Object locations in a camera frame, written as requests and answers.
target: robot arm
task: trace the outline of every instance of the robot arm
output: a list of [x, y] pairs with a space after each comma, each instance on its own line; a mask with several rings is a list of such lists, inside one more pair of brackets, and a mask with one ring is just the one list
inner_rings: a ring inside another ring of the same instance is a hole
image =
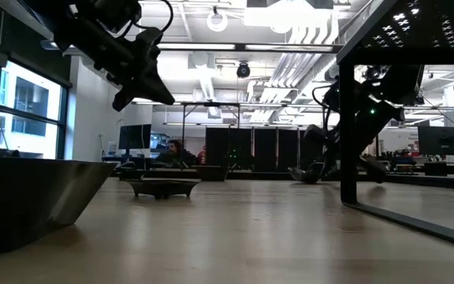
[[18, 1], [54, 33], [59, 50], [64, 52], [75, 46], [95, 62], [96, 69], [108, 72], [107, 80], [122, 86], [113, 101], [115, 110], [122, 110], [136, 97], [174, 103], [157, 72], [157, 44], [162, 31], [146, 28], [133, 42], [109, 33], [117, 33], [123, 27], [128, 31], [141, 18], [137, 0]]

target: black metal frame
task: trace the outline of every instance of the black metal frame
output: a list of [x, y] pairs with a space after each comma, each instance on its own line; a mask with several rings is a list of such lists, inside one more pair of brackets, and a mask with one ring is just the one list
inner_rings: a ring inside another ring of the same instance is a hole
[[59, 103], [59, 119], [56, 121], [54, 119], [45, 118], [36, 114], [31, 114], [22, 110], [16, 110], [11, 107], [1, 106], [0, 105], [0, 112], [6, 114], [16, 115], [22, 118], [32, 119], [34, 121], [40, 121], [47, 124], [56, 125], [58, 127], [58, 138], [56, 142], [56, 159], [63, 159], [64, 158], [64, 151], [65, 151], [65, 133], [66, 133], [66, 119], [67, 119], [67, 110], [68, 110], [68, 95], [69, 95], [69, 87], [70, 84], [65, 84], [62, 80], [57, 81], [57, 78], [51, 78], [50, 76], [44, 75], [43, 72], [36, 72], [34, 69], [30, 69], [27, 64], [22, 64], [18, 60], [12, 60], [18, 65], [25, 66], [26, 69], [34, 73], [38, 73], [40, 76], [47, 78], [48, 80], [52, 80], [54, 83], [61, 85], [61, 102]]
[[353, 94], [355, 65], [374, 64], [454, 64], [454, 50], [450, 49], [386, 49], [366, 50], [359, 47], [364, 36], [389, 12], [397, 0], [385, 0], [350, 42], [337, 55], [340, 66], [340, 146], [341, 146], [341, 202], [348, 207], [395, 222], [413, 230], [454, 243], [454, 230], [420, 219], [361, 204], [357, 200], [355, 161], [355, 99]]
[[[182, 125], [181, 125], [181, 155], [180, 155], [180, 162], [181, 162], [181, 170], [185, 168], [184, 165], [184, 151], [185, 151], [185, 121], [187, 116], [195, 110], [196, 107], [198, 106], [203, 106], [203, 107], [237, 107], [237, 128], [240, 127], [240, 116], [241, 116], [241, 106], [240, 103], [218, 103], [218, 102], [200, 102], [200, 103], [194, 103], [194, 102], [183, 102], [181, 103], [181, 106], [183, 106], [183, 119], [182, 119]], [[192, 110], [190, 110], [189, 113], [187, 113], [187, 106], [194, 106]]]

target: security camera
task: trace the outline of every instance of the security camera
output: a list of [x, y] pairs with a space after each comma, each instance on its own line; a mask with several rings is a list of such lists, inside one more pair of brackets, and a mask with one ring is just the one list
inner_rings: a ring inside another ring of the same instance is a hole
[[250, 67], [248, 67], [248, 63], [241, 62], [240, 66], [237, 68], [237, 76], [239, 78], [246, 78], [250, 76]]

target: black container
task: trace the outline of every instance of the black container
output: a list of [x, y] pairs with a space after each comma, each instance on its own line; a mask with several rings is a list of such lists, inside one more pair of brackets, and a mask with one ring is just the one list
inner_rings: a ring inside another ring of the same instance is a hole
[[72, 225], [115, 165], [0, 158], [0, 252]]

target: man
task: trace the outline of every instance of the man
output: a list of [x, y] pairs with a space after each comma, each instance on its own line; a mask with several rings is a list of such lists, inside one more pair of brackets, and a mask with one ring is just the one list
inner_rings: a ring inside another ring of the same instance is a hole
[[[179, 140], [171, 140], [168, 143], [169, 150], [166, 153], [160, 154], [155, 160], [167, 164], [168, 167], [181, 168], [181, 148], [182, 144]], [[185, 167], [195, 165], [195, 156], [189, 151], [184, 150], [183, 162]]]

